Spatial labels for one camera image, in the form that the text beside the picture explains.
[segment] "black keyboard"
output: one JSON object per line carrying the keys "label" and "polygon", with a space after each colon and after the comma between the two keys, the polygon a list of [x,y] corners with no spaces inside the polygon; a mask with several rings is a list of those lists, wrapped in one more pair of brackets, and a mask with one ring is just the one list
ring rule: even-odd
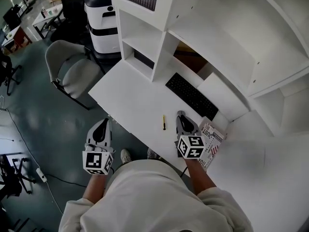
{"label": "black keyboard", "polygon": [[165,86],[202,117],[206,116],[212,121],[216,116],[218,108],[178,73],[175,73]]}

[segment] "cable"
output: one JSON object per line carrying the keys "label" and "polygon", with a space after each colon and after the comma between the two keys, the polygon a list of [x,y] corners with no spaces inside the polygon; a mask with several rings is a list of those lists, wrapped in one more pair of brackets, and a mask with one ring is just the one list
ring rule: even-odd
{"label": "cable", "polygon": [[187,169],[188,169],[188,167],[186,167],[186,168],[184,169],[184,171],[183,171],[182,174],[180,175],[180,178],[182,178],[182,176],[184,175],[184,173],[186,172]]}
{"label": "cable", "polygon": [[20,135],[20,137],[21,137],[21,139],[24,141],[25,146],[26,146],[27,150],[29,151],[29,154],[32,156],[32,158],[34,159],[35,163],[36,163],[36,164],[38,165],[38,167],[40,168],[38,162],[35,160],[33,154],[31,153],[30,149],[28,148],[28,146],[27,146],[27,144],[26,144],[26,141],[24,140],[23,136],[21,135],[21,133],[20,133],[20,131],[19,131],[17,125],[15,124],[15,121],[13,120],[10,111],[9,111],[8,109],[5,109],[5,110],[9,113],[9,115],[10,115],[10,117],[11,117],[11,120],[13,121],[13,123],[14,123],[14,125],[15,125],[15,127],[16,127],[16,129],[17,129],[17,131],[18,131],[18,133],[19,133],[19,135]]}
{"label": "cable", "polygon": [[14,142],[14,140],[13,140],[13,139],[8,139],[8,138],[0,138],[0,140],[9,140],[9,141]]}
{"label": "cable", "polygon": [[74,182],[69,182],[69,181],[62,180],[62,179],[60,179],[60,178],[58,178],[58,177],[56,177],[56,176],[54,176],[54,175],[52,175],[52,174],[45,174],[45,176],[51,176],[51,177],[53,177],[53,178],[56,178],[56,179],[58,179],[58,180],[60,180],[60,181],[65,182],[65,183],[77,185],[77,186],[80,186],[80,187],[83,187],[83,188],[86,188],[86,187],[87,187],[87,186],[83,186],[83,185],[78,184],[78,183],[74,183]]}
{"label": "cable", "polygon": [[[17,129],[17,131],[18,131],[18,133],[19,133],[19,135],[20,135],[20,137],[21,137],[21,139],[24,141],[24,144],[25,144],[27,150],[29,151],[29,154],[32,156],[34,162],[38,165],[39,169],[41,169],[40,165],[39,165],[38,162],[35,160],[33,154],[31,153],[30,149],[28,148],[28,146],[27,146],[27,144],[26,144],[26,141],[24,140],[23,136],[21,135],[21,133],[20,133],[20,131],[19,131],[19,129],[18,129],[18,127],[17,127],[15,121],[14,121],[13,118],[12,118],[12,115],[11,115],[10,111],[9,111],[8,109],[5,109],[5,110],[9,113],[9,115],[10,115],[10,117],[11,117],[11,120],[13,121],[13,123],[14,123],[14,125],[15,125],[15,127],[16,127],[16,129]],[[47,186],[48,186],[48,189],[49,189],[49,191],[50,191],[50,194],[52,195],[52,197],[53,197],[53,199],[54,199],[54,201],[55,201],[55,203],[56,203],[56,205],[57,205],[59,211],[61,212],[61,214],[63,214],[63,212],[62,212],[62,210],[60,209],[60,207],[59,207],[59,205],[58,205],[56,199],[54,198],[54,195],[53,195],[52,191],[50,190],[49,185],[48,185],[47,182],[46,182],[46,184],[47,184]]]}
{"label": "cable", "polygon": [[47,183],[48,189],[49,189],[49,191],[50,191],[50,194],[52,195],[52,197],[53,197],[53,199],[54,199],[54,201],[55,201],[55,203],[56,203],[56,205],[57,205],[57,207],[58,207],[59,211],[61,212],[61,214],[63,214],[63,212],[62,212],[62,210],[60,209],[60,207],[59,207],[59,205],[58,205],[58,203],[57,203],[57,201],[56,201],[55,197],[53,196],[52,191],[50,190],[50,187],[49,187],[48,182],[46,182],[46,183]]}

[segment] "sneaker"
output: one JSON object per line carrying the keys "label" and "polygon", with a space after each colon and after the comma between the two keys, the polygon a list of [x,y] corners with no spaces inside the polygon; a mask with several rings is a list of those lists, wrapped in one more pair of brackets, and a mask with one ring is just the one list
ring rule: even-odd
{"label": "sneaker", "polygon": [[123,164],[129,163],[132,161],[131,155],[127,149],[123,149],[120,153],[120,158]]}
{"label": "sneaker", "polygon": [[155,153],[151,148],[148,148],[147,159],[149,160],[159,160],[160,156]]}

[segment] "fiducial marker cube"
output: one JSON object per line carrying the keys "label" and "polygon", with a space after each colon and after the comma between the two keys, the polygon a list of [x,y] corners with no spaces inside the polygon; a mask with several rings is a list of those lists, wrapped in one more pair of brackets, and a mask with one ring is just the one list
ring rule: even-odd
{"label": "fiducial marker cube", "polygon": [[90,174],[108,175],[112,161],[110,152],[83,151],[83,168]]}
{"label": "fiducial marker cube", "polygon": [[185,159],[199,159],[206,150],[204,136],[180,136],[178,150]]}

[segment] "white shelving unit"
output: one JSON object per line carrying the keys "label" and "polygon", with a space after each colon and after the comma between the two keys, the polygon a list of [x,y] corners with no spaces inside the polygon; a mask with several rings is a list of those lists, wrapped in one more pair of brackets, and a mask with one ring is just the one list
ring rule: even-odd
{"label": "white shelving unit", "polygon": [[127,13],[126,18],[126,23],[121,26],[123,42],[141,52],[152,62],[155,62],[162,32]]}
{"label": "white shelving unit", "polygon": [[[300,115],[309,108],[309,0],[156,0],[155,11],[112,1],[123,58],[152,83],[169,72],[182,41],[239,91],[274,135],[309,131]],[[153,70],[134,58],[134,49]]]}
{"label": "white shelving unit", "polygon": [[309,74],[254,101],[276,136],[309,132]]}
{"label": "white shelving unit", "polygon": [[200,0],[169,32],[247,96],[309,66],[295,32],[265,0]]}
{"label": "white shelving unit", "polygon": [[309,54],[309,0],[268,0],[294,30]]}

